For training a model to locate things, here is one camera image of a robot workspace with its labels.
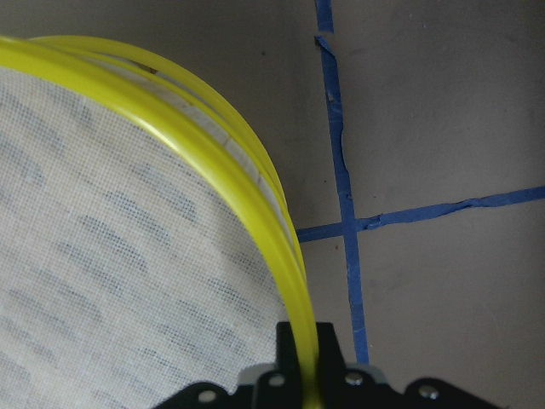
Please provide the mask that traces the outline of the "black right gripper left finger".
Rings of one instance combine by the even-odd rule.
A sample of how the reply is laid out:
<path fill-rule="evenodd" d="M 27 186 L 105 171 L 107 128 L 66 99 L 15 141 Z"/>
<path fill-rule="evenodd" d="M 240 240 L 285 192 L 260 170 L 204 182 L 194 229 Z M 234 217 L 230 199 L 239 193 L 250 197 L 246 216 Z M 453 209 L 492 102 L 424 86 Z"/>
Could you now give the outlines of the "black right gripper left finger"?
<path fill-rule="evenodd" d="M 252 392 L 252 408 L 301 408 L 301 371 L 290 323 L 276 325 L 275 361 L 261 370 Z"/>

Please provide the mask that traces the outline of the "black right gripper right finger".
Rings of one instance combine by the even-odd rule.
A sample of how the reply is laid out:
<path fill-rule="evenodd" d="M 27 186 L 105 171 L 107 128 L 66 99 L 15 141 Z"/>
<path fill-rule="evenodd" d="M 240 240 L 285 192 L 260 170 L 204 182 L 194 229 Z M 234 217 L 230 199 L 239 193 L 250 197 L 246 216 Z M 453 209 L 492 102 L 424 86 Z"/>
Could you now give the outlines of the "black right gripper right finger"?
<path fill-rule="evenodd" d="M 349 408 L 347 364 L 331 323 L 318 322 L 318 391 L 324 408 Z"/>

